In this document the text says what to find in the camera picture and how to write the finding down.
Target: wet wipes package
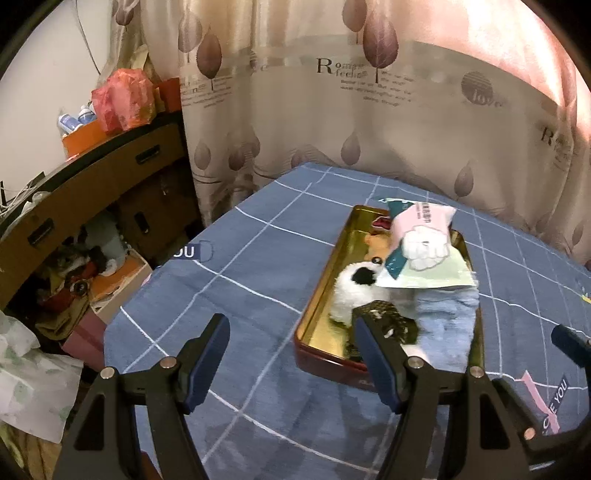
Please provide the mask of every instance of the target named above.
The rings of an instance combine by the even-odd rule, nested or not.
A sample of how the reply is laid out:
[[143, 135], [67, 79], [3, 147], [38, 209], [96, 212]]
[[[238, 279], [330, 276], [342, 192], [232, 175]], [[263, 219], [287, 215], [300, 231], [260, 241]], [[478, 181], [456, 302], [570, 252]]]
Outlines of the wet wipes package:
[[391, 253], [376, 279], [376, 286], [476, 286], [473, 273], [450, 241], [449, 226], [455, 208], [404, 199], [381, 201], [388, 204], [390, 211]]

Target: blue bedsheet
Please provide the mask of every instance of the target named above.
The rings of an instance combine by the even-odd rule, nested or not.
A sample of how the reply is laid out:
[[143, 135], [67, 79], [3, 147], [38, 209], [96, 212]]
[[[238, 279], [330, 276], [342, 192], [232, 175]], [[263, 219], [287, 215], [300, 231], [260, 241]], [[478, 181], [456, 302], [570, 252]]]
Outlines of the blue bedsheet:
[[[556, 323], [591, 332], [589, 272], [539, 240], [447, 198], [352, 170], [306, 164], [232, 209], [196, 240], [213, 245], [204, 264], [173, 259], [108, 326], [105, 355], [119, 371], [175, 355], [212, 314], [231, 323], [230, 345], [206, 402], [187, 419], [212, 480], [367, 480], [383, 461], [397, 417], [376, 394], [299, 370], [292, 337], [351, 207], [401, 197], [459, 210], [480, 282], [486, 370], [512, 382], [540, 422], [545, 415], [520, 381], [527, 370], [545, 402], [565, 375], [562, 430], [588, 411], [584, 375], [550, 341]], [[443, 426], [425, 474], [437, 474]], [[154, 461], [145, 407], [141, 445]]]

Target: beige curtain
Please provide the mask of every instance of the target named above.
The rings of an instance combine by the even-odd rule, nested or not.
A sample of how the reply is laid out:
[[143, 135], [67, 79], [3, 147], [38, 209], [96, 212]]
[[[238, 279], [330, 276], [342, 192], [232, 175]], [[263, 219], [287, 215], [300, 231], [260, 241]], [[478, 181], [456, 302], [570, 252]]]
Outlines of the beige curtain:
[[520, 0], [114, 5], [105, 73], [141, 45], [181, 78], [206, 224], [319, 161], [445, 194], [591, 265], [591, 94]]

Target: blue cloth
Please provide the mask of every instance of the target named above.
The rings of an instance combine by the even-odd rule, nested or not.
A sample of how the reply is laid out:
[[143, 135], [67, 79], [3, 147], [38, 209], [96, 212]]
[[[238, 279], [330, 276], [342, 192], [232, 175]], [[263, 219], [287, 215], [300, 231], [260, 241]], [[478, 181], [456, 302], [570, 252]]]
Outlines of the blue cloth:
[[[230, 344], [212, 394], [187, 418], [212, 480], [371, 479], [398, 419], [376, 394], [300, 370], [293, 331], [351, 207], [427, 195], [460, 209], [453, 225], [469, 242], [479, 280], [486, 370], [491, 377], [502, 373], [540, 421], [523, 383], [511, 378], [527, 369], [550, 399], [566, 374], [580, 388], [566, 392], [558, 421], [562, 429], [574, 427], [588, 408], [584, 375], [552, 345], [550, 333], [552, 322], [591, 332], [591, 305], [577, 285], [591, 291], [589, 272], [452, 200], [318, 164], [291, 170], [205, 229], [195, 240], [212, 243], [208, 262], [173, 259], [154, 271], [107, 327], [107, 364], [120, 371], [149, 368], [165, 353], [175, 355], [221, 312], [231, 323]], [[137, 417], [141, 446], [155, 460], [145, 407]], [[443, 432], [435, 432], [428, 478], [437, 475]]]
[[417, 346], [435, 368], [463, 372], [472, 343], [476, 309], [475, 287], [418, 289], [414, 296], [420, 328]]

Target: white bag on floor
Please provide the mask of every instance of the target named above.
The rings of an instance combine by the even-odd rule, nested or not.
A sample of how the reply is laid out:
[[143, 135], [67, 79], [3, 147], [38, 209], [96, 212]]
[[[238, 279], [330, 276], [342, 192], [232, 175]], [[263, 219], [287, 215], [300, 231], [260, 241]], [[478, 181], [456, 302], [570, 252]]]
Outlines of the white bag on floor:
[[83, 362], [39, 347], [32, 331], [0, 311], [0, 420], [60, 443]]

